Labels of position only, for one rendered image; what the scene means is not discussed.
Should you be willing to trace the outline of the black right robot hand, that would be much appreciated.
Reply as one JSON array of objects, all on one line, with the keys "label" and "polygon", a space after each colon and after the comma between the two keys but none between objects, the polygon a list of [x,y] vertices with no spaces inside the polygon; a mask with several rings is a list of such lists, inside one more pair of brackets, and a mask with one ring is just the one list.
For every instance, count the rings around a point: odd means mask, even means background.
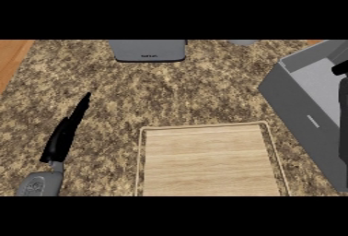
[{"label": "black right robot hand", "polygon": [[345,75],[339,81],[339,157],[348,163],[348,60],[332,67],[332,72]]}]

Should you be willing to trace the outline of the small grey object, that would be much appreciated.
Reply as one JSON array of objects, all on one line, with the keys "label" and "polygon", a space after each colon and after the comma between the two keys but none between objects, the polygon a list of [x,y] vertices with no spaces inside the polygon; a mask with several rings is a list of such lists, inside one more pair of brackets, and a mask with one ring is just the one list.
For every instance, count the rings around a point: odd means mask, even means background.
[{"label": "small grey object", "polygon": [[227,42],[232,43],[233,45],[243,45],[243,46],[249,46],[258,41],[260,40],[227,40]]}]

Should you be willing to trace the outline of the pale wooden tray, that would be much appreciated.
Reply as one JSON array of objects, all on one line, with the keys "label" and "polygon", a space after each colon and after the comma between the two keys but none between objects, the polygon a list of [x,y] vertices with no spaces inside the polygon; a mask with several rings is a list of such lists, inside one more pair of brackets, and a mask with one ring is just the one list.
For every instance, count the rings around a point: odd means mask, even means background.
[{"label": "pale wooden tray", "polygon": [[268,124],[145,126],[134,194],[289,196]]}]

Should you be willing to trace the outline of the grey open box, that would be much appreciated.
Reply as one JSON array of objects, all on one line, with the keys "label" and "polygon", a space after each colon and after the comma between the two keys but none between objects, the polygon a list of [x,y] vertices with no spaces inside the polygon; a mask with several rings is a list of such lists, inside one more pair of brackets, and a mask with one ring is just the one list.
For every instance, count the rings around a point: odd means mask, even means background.
[{"label": "grey open box", "polygon": [[348,40],[326,40],[283,57],[258,86],[323,176],[348,192],[339,158],[339,81],[332,67],[348,60]]}]

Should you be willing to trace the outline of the grey flat appliance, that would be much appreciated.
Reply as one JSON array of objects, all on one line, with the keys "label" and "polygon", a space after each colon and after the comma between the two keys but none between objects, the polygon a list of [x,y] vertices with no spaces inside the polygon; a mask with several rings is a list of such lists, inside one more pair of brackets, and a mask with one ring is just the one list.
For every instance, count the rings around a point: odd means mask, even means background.
[{"label": "grey flat appliance", "polygon": [[187,40],[109,40],[114,58],[122,63],[162,63],[184,60]]}]

